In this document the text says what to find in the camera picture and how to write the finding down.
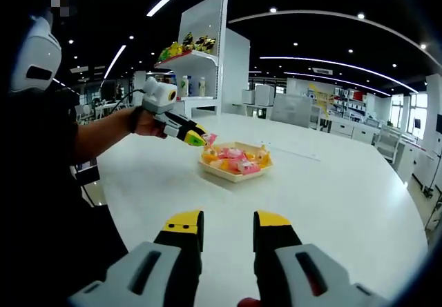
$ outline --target person's arm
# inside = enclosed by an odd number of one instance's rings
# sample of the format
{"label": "person's arm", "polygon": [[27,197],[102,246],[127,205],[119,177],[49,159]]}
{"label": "person's arm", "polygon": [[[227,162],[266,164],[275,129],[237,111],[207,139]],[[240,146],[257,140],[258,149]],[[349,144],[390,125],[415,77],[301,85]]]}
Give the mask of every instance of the person's arm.
{"label": "person's arm", "polygon": [[[75,164],[90,161],[131,133],[129,117],[133,111],[134,108],[122,109],[99,121],[78,126],[73,157]],[[166,137],[163,129],[155,125],[153,115],[145,110],[140,114],[135,132],[143,136]]]}

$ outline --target gray gripper housing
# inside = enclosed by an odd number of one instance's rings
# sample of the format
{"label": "gray gripper housing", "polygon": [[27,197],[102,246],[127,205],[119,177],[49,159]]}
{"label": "gray gripper housing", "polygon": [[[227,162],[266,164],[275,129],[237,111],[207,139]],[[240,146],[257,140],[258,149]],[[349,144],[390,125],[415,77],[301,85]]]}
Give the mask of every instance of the gray gripper housing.
{"label": "gray gripper housing", "polygon": [[[287,280],[292,307],[378,307],[388,301],[361,284],[349,283],[348,272],[315,245],[289,246],[275,250]],[[323,293],[315,296],[306,267],[320,278]]]}
{"label": "gray gripper housing", "polygon": [[145,242],[94,281],[68,298],[71,306],[163,307],[166,289],[181,248]]}

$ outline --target black ceiling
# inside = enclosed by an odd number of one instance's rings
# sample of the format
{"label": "black ceiling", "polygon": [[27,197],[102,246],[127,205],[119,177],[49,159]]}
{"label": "black ceiling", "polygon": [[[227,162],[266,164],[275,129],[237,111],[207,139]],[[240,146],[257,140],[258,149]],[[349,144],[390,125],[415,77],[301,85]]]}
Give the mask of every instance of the black ceiling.
{"label": "black ceiling", "polygon": [[[78,84],[81,77],[99,80],[103,75],[94,75],[93,67],[106,66],[107,69],[123,44],[128,47],[108,78],[129,76],[131,68],[153,70],[158,54],[177,38],[181,13],[203,0],[172,0],[154,17],[147,17],[146,13],[158,1],[70,0],[72,16],[60,17],[54,11],[52,32],[63,50],[57,78],[70,86]],[[427,51],[442,62],[442,21],[437,5],[440,7],[440,0],[229,0],[228,20],[268,12],[270,7],[277,7],[279,11],[324,10],[353,16],[363,12],[366,19],[392,28],[417,43],[427,43]],[[251,40],[251,70],[262,71],[258,76],[286,77],[283,72],[317,75],[308,68],[326,68],[334,71],[333,78],[388,89],[389,93],[402,93],[409,91],[396,85],[391,92],[388,80],[353,68],[259,58],[307,57],[343,62],[398,79],[418,91],[425,90],[425,76],[440,72],[419,49],[360,21],[291,14],[230,23],[228,28]],[[75,42],[70,45],[69,39]],[[396,68],[392,67],[393,63],[397,64]],[[72,74],[70,68],[77,66],[89,66],[89,72]]]}

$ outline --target white helmet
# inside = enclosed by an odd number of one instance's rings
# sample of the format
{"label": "white helmet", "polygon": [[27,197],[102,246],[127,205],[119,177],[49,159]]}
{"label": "white helmet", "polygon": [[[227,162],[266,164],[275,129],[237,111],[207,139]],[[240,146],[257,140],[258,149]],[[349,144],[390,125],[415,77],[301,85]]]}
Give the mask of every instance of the white helmet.
{"label": "white helmet", "polygon": [[33,17],[34,25],[23,41],[12,73],[11,90],[26,88],[45,90],[55,77],[61,63],[61,47],[50,33],[44,17]]}

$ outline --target black shirt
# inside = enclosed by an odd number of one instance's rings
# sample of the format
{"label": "black shirt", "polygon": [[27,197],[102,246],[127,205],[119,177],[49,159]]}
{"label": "black shirt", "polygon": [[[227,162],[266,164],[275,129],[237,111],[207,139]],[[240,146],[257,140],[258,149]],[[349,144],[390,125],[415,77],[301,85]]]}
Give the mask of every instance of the black shirt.
{"label": "black shirt", "polygon": [[6,103],[6,172],[0,270],[14,305],[57,302],[102,279],[100,232],[72,176],[78,125],[56,96],[10,94]]}

